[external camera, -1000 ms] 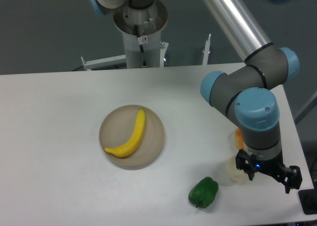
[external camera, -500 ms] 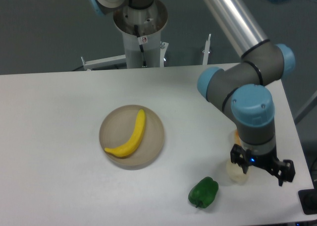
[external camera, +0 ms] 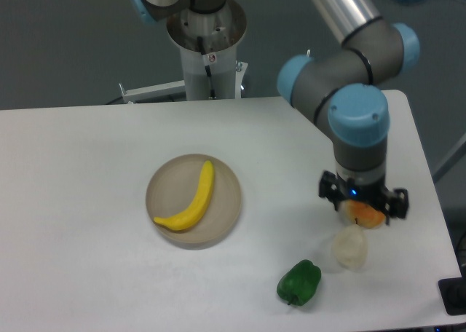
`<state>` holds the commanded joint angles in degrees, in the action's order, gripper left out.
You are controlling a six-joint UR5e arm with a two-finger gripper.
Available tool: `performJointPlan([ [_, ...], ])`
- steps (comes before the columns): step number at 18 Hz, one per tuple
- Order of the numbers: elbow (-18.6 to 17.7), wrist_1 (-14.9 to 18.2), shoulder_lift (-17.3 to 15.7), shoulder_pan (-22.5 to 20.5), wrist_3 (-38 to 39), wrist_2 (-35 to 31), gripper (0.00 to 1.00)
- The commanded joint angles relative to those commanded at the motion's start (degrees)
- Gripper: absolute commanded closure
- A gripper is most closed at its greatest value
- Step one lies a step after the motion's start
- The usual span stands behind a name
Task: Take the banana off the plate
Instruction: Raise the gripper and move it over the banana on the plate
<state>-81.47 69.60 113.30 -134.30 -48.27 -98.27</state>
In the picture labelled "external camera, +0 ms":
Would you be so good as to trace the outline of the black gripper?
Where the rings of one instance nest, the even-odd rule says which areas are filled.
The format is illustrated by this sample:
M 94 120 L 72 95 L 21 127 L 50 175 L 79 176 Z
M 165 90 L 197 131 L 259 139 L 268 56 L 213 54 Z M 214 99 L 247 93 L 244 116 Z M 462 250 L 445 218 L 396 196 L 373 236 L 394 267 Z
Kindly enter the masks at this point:
M 408 191 L 406 189 L 389 190 L 385 186 L 386 173 L 370 181 L 356 181 L 354 178 L 344 180 L 339 174 L 323 171 L 319 182 L 318 196 L 327 199 L 338 211 L 341 203 L 356 201 L 370 205 L 385 216 L 385 224 L 390 225 L 393 218 L 406 219 L 408 213 Z

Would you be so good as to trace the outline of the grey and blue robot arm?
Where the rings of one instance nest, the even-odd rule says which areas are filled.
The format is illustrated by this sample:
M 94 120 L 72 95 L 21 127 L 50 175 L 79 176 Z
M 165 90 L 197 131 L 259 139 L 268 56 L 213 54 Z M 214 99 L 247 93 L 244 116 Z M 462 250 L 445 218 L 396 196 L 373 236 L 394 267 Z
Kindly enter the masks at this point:
M 389 24 L 370 0 L 312 0 L 341 49 L 325 60 L 297 55 L 277 77 L 277 90 L 333 144 L 336 171 L 325 171 L 319 195 L 335 207 L 352 200 L 387 219 L 405 218 L 408 192 L 385 184 L 390 114 L 378 84 L 412 68 L 419 40 Z M 234 0 L 133 0 L 143 20 L 165 20 L 181 52 L 186 98 L 215 100 L 240 92 L 236 46 L 247 22 Z

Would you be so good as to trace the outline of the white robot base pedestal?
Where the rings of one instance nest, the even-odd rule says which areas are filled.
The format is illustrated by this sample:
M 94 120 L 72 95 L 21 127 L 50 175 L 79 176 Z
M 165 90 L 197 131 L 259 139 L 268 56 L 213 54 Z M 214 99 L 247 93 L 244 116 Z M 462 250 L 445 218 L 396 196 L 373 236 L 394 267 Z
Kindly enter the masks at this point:
M 226 0 L 211 14 L 185 9 L 168 18 L 167 32 L 180 52 L 187 100 L 241 97 L 237 47 L 246 28 L 245 12 L 234 0 Z

